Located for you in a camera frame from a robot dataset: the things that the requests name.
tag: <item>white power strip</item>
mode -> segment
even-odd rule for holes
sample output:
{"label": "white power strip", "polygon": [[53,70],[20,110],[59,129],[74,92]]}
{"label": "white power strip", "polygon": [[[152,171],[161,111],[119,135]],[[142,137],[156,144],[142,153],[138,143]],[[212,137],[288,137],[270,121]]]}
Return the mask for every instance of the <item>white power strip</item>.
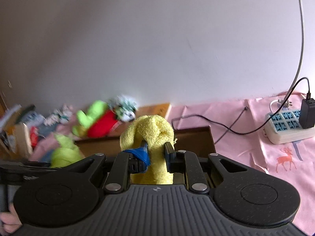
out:
{"label": "white power strip", "polygon": [[265,132],[274,144],[283,144],[315,136],[315,127],[303,129],[299,123],[300,109],[281,111],[265,125]]}

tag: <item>black power adapter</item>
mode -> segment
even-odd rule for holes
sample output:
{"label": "black power adapter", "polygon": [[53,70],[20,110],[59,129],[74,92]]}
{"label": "black power adapter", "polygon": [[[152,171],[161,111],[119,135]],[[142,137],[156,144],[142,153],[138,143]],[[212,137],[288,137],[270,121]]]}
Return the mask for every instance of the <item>black power adapter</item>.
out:
{"label": "black power adapter", "polygon": [[311,94],[308,93],[306,99],[302,100],[301,105],[299,123],[304,129],[312,128],[315,125],[315,100],[310,96]]}

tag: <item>yellow-green plush toy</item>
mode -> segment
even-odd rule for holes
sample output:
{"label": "yellow-green plush toy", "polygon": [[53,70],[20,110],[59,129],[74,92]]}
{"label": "yellow-green plush toy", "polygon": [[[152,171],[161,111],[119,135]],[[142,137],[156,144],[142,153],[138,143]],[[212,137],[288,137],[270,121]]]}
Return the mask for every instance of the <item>yellow-green plush toy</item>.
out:
{"label": "yellow-green plush toy", "polygon": [[55,134],[60,147],[55,149],[51,155],[51,167],[62,168],[83,159],[78,146],[73,140],[61,134]]}
{"label": "yellow-green plush toy", "polygon": [[80,125],[72,128],[72,133],[76,136],[82,137],[87,130],[106,112],[108,105],[106,102],[96,100],[88,109],[86,114],[79,110],[77,118]]}
{"label": "yellow-green plush toy", "polygon": [[137,148],[141,141],[148,143],[151,165],[144,174],[132,174],[134,184],[172,184],[173,174],[168,173],[164,158],[164,144],[174,146],[174,131],[171,125],[161,116],[142,116],[137,118],[120,136],[122,150]]}

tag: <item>white wall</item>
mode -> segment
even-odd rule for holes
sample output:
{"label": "white wall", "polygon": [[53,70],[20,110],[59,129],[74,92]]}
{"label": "white wall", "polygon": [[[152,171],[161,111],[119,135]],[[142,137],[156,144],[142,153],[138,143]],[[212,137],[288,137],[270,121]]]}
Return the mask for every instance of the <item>white wall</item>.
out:
{"label": "white wall", "polygon": [[[301,76],[315,94],[315,0],[303,3]],[[300,43],[298,0],[0,0],[0,89],[42,112],[120,93],[258,97],[289,88]]]}

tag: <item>red object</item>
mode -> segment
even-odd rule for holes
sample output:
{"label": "red object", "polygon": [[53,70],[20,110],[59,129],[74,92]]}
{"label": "red object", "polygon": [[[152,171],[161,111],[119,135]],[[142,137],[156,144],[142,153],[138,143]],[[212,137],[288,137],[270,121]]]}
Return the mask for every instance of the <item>red object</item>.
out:
{"label": "red object", "polygon": [[117,122],[117,115],[113,111],[107,110],[105,114],[89,128],[88,137],[97,138],[106,136]]}
{"label": "red object", "polygon": [[37,146],[38,143],[38,128],[35,126],[32,126],[30,129],[30,139],[32,148],[35,148],[35,146]]}

